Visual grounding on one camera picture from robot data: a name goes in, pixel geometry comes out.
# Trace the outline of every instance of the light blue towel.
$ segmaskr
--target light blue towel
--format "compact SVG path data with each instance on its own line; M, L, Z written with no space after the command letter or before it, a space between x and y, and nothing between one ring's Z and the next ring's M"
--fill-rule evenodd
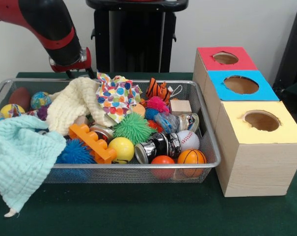
M0 194L9 208L20 212L49 174L66 140L32 116L0 121Z

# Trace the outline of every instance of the brown football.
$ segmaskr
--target brown football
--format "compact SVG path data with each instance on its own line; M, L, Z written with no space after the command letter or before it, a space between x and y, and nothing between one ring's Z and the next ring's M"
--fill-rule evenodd
M9 98L9 104L17 104L23 107L25 112L28 112L30 107L31 96L28 90L24 87L20 87L15 90Z

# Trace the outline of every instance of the wooden box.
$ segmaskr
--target wooden box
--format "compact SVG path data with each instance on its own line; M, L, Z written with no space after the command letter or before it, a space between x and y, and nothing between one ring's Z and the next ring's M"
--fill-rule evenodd
M258 70L208 71L204 99L216 128L221 101L278 101L269 83Z
M282 102L222 102L216 137L225 197L287 193L297 170L297 124Z
M204 94L207 71L257 70L254 62L242 47L198 48L194 64L193 81Z

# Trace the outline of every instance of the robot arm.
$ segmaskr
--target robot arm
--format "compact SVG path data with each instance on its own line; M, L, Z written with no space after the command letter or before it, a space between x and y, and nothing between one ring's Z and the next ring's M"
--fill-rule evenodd
M95 78L90 51L81 47L63 0L0 0L0 21L29 29L49 54L53 71L73 77L71 69L85 69Z

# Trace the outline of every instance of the pink spiky ball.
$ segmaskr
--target pink spiky ball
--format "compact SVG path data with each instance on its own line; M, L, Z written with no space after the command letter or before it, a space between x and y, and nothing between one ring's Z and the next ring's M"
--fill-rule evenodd
M167 108L167 105L165 104L165 102L160 97L157 97L157 96L151 97L147 101L147 107L155 109L159 112L169 113L169 109Z

